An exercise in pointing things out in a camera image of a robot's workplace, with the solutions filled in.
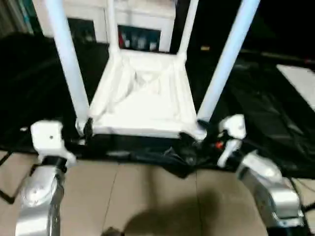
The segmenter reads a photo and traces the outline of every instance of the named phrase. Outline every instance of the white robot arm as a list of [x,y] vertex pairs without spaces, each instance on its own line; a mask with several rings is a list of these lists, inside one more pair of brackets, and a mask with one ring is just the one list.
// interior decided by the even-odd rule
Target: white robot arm
[[57,121],[39,121],[31,126],[40,165],[22,189],[16,236],[60,235],[64,175],[76,162],[64,147],[61,130],[62,124]]

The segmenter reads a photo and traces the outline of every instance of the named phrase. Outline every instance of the beige floor tile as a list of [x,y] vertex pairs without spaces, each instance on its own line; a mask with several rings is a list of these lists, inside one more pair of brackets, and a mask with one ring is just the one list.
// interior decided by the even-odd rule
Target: beige floor tile
[[267,235],[250,192],[235,174],[198,171],[197,192],[202,235]]
[[80,161],[66,175],[62,235],[100,236],[118,164]]
[[[28,176],[34,163],[37,162],[35,155],[13,154],[0,167],[0,188],[9,195],[14,195],[24,178]],[[20,208],[20,196],[17,196],[14,205],[8,205],[0,200],[0,235],[14,236],[15,224],[18,218]]]
[[196,175],[179,179],[160,167],[120,165],[104,229],[126,235],[197,236]]

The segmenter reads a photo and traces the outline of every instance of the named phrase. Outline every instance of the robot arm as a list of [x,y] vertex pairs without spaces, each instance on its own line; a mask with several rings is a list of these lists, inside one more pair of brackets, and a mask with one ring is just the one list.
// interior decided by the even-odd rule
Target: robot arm
[[75,156],[64,147],[61,129],[57,121],[39,121],[31,126],[41,164],[22,189],[16,236],[60,235],[64,175],[76,162]]
[[[219,124],[218,137],[224,131],[230,138],[219,157],[220,167],[224,167],[232,153],[241,147],[246,136],[244,116],[234,115],[224,119]],[[308,235],[299,196],[284,183],[275,163],[253,151],[240,161],[236,175],[253,195],[269,235]]]
[[299,196],[284,183],[279,168],[272,161],[253,151],[244,157],[236,174],[253,195],[269,233],[290,230],[295,232],[293,235],[307,235],[303,233]]

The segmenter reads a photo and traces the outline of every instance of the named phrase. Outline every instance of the tiled floor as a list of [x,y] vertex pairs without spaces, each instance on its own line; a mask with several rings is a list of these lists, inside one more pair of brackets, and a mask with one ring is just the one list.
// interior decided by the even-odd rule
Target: tiled floor
[[[0,188],[14,194],[35,161],[12,156],[0,168]],[[306,203],[315,199],[299,187]],[[18,211],[19,201],[10,206],[0,200],[0,236],[14,235]],[[66,175],[61,213],[62,236],[100,236],[108,227],[127,236],[266,235],[245,186],[218,171],[179,179],[154,166],[79,161]],[[315,222],[315,214],[309,219]]]

